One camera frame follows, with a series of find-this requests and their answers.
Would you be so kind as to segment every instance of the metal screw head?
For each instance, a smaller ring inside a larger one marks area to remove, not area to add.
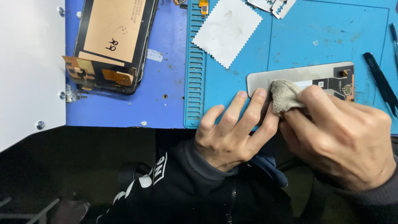
[[[36,123],[36,128],[41,130],[44,128],[44,121],[39,121]]]
[[[58,7],[58,13],[60,16],[64,17],[65,16],[65,10],[62,7]]]
[[[58,95],[61,100],[65,99],[65,92],[60,92]]]

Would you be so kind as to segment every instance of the blue silicone mat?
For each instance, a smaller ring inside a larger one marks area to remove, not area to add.
[[[209,13],[217,2],[209,0]],[[188,0],[186,128],[197,128],[210,107],[228,107],[239,90],[247,91],[246,76],[250,73],[341,61],[355,64],[355,101],[390,114],[362,55],[373,53],[397,94],[398,73],[387,29],[389,23],[398,22],[396,0],[362,0],[355,4],[344,0],[297,0],[283,20],[255,9],[263,20],[229,69],[191,43],[204,22],[198,5],[199,0]],[[392,134],[398,134],[396,118]]]

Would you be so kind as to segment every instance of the white panel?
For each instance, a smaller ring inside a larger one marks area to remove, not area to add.
[[[64,0],[2,1],[0,152],[39,131],[65,125]],[[36,123],[43,121],[42,130]]]

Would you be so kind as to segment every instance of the hand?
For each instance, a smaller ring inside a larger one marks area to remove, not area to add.
[[[239,122],[240,111],[247,99],[244,91],[237,93],[219,124],[214,125],[214,122],[224,111],[224,106],[214,106],[207,111],[196,131],[195,147],[210,165],[221,171],[229,171],[249,161],[275,135],[279,118],[272,113],[270,104],[263,124],[253,136],[249,136],[260,121],[266,96],[265,89],[257,89]]]
[[[297,100],[307,105],[312,121],[299,109],[284,114],[280,130],[293,153],[351,191],[371,190],[390,179],[396,162],[386,113],[342,101],[318,86],[307,87]]]

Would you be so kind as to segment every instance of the black jacket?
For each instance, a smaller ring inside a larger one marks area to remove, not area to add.
[[[397,172],[369,192],[335,191],[347,199],[363,222],[398,223]],[[290,202],[257,166],[244,163],[222,172],[202,158],[193,141],[187,141],[161,157],[148,176],[120,192],[97,223],[299,223]]]

